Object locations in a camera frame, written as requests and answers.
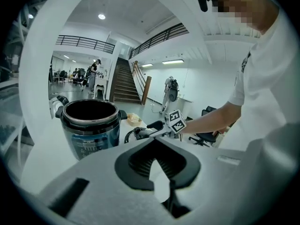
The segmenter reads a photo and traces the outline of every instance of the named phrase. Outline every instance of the pressure cooker handle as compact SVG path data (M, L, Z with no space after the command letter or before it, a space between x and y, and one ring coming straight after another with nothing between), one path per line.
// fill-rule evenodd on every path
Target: pressure cooker handle
M56 118L60 118L61 117L61 115L62 115L62 110L64 109L64 107L63 106L60 106L58 109L57 109L57 111L56 111L56 113L55 113L55 117Z
M127 113L124 110L119 110L119 112L121 113L121 120L127 119Z

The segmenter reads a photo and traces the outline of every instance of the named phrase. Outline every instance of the inner pot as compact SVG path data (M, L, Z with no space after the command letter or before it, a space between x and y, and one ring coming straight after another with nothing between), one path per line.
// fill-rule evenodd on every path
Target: inner pot
M96 125L113 120L118 108L110 102L84 99L65 105L63 113L66 118L78 125Z

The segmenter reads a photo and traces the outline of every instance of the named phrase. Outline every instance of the staircase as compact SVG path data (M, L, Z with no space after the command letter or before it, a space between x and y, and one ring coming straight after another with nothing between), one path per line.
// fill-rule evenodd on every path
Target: staircase
M118 58L116 66L119 68L119 73L114 90L114 102L141 104L128 61Z

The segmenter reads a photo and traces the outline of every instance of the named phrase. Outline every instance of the person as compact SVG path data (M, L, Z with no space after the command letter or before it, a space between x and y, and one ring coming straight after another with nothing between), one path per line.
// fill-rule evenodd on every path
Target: person
M228 101L181 133L218 131L230 124L219 148L245 151L271 131L300 121L299 39L287 15L271 0L216 0L218 11L232 12L261 37L240 64Z
M90 68L90 74L89 74L89 94L94 94L94 85L95 85L95 78L96 78L96 74L98 74L97 72L97 65L101 64L101 60L97 59L91 66Z
M77 68L75 68L75 71L73 71L73 77L75 77L75 75L78 73Z

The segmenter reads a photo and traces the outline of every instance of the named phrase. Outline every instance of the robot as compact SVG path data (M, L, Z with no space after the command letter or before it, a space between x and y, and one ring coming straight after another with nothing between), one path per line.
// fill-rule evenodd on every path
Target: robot
M176 109L176 101L178 95L178 83L177 80L170 76L165 81L165 95L163 104L161 106L161 110L159 111L161 114L164 111L174 111Z

